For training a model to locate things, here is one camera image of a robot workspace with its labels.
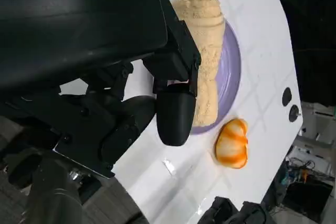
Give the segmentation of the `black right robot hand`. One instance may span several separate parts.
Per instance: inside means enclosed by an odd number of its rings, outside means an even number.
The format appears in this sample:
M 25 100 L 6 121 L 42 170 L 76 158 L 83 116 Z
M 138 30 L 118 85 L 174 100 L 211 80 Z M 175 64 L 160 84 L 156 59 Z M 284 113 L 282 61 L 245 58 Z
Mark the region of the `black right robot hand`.
M 260 204 L 245 201 L 238 210 L 228 198 L 216 196 L 211 207 L 204 212 L 200 224 L 271 224 L 276 223 Z

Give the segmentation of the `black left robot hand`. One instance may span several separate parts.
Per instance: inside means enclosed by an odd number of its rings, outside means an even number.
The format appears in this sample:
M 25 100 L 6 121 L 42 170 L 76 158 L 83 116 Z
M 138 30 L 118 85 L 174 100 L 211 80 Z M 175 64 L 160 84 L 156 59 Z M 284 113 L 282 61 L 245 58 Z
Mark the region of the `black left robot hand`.
M 156 119 L 182 146 L 201 56 L 170 0 L 1 0 L 1 157 L 47 151 L 105 178 Z

